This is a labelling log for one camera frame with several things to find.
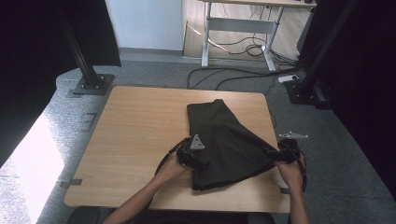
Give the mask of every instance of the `black curtain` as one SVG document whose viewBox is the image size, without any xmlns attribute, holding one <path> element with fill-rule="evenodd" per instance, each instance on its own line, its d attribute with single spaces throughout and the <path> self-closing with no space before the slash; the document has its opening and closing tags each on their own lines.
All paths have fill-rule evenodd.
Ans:
<svg viewBox="0 0 396 224">
<path fill-rule="evenodd" d="M 78 68 L 51 1 L 1 1 L 0 165 L 50 101 L 56 77 Z M 59 2 L 87 61 L 120 66 L 105 1 Z"/>
<path fill-rule="evenodd" d="M 394 1 L 357 0 L 315 71 L 318 79 L 331 89 L 330 105 L 334 113 L 394 198 L 395 15 Z"/>
</svg>

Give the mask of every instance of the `wooden table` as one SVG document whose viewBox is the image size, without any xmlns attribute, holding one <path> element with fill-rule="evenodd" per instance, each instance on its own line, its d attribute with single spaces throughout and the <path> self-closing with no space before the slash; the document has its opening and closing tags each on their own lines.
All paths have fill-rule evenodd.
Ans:
<svg viewBox="0 0 396 224">
<path fill-rule="evenodd" d="M 227 32 L 240 32 L 240 33 L 255 33 L 255 34 L 268 34 L 268 42 L 262 46 L 262 52 L 267 61 L 270 71 L 275 71 L 274 62 L 270 53 L 271 46 L 274 42 L 277 27 L 280 23 L 280 18 L 283 14 L 284 7 L 316 7 L 315 1 L 307 4 L 304 0 L 200 0 L 207 2 L 206 22 L 205 22 L 205 40 L 202 50 L 202 67 L 208 67 L 209 59 L 209 31 L 227 31 Z M 254 5 L 254 6 L 269 6 L 279 7 L 276 19 L 274 21 L 254 21 L 254 20 L 237 20 L 230 18 L 214 18 L 210 17 L 212 3 L 222 4 L 239 4 L 239 5 Z"/>
<path fill-rule="evenodd" d="M 98 120 L 64 202 L 69 206 L 118 207 L 153 177 L 160 160 L 189 136 L 188 104 L 223 99 L 239 121 L 276 146 L 265 98 L 260 93 L 115 87 Z M 191 189 L 183 174 L 155 196 L 151 208 L 278 212 L 290 209 L 277 169 L 228 187 Z"/>
</svg>

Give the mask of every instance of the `hand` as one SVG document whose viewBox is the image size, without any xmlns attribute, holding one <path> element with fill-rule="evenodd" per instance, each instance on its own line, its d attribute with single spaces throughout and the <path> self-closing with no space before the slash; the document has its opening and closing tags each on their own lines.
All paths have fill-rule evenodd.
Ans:
<svg viewBox="0 0 396 224">
<path fill-rule="evenodd" d="M 176 153 L 172 153 L 163 164 L 163 167 L 161 167 L 156 177 L 160 178 L 164 182 L 167 182 L 176 179 L 188 170 L 190 170 L 190 168 L 184 167 L 178 163 Z"/>
<path fill-rule="evenodd" d="M 305 164 L 305 158 L 302 155 L 301 163 Z M 290 190 L 303 190 L 303 177 L 301 176 L 300 166 L 297 161 L 290 164 L 274 161 L 274 165 L 279 169 L 280 175 Z"/>
</svg>

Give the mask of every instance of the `sunlight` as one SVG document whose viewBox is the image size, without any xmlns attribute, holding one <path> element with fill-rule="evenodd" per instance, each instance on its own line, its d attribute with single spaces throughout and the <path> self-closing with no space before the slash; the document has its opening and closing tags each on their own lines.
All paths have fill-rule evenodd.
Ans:
<svg viewBox="0 0 396 224">
<path fill-rule="evenodd" d="M 64 168 L 52 138 L 50 123 L 41 115 L 11 156 L 32 223 L 36 223 Z"/>
</svg>

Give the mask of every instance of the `person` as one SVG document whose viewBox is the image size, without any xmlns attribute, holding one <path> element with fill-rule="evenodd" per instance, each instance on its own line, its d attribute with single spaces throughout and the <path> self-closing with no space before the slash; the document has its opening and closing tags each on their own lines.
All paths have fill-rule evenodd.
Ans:
<svg viewBox="0 0 396 224">
<path fill-rule="evenodd" d="M 275 165 L 290 189 L 290 223 L 309 224 L 302 187 L 303 179 L 297 162 L 284 164 L 276 161 Z M 172 154 L 163 164 L 158 174 L 152 177 L 145 187 L 111 213 L 103 224 L 119 224 L 129 220 L 145 208 L 162 186 L 189 170 L 191 168 L 178 163 L 176 153 Z"/>
</svg>

